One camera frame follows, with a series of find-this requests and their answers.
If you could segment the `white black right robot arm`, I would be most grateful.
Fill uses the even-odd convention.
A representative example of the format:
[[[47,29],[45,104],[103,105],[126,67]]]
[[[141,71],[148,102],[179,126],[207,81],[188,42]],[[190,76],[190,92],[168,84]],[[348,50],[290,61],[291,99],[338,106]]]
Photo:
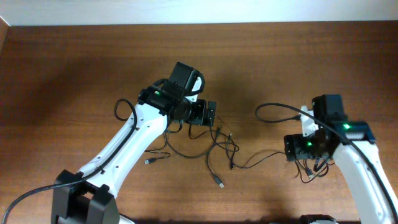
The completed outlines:
[[[362,223],[397,223],[397,197],[379,157],[376,139],[364,121],[332,121],[304,127],[284,137],[288,161],[310,178],[323,175],[333,161],[349,187]]]

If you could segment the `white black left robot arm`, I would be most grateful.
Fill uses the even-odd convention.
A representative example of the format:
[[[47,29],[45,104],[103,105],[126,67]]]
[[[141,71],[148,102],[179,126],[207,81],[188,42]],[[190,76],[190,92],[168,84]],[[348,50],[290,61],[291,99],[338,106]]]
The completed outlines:
[[[122,128],[89,163],[73,174],[63,170],[53,191],[51,223],[133,223],[116,205],[119,190],[144,151],[172,121],[211,127],[216,102],[175,84],[143,89]]]

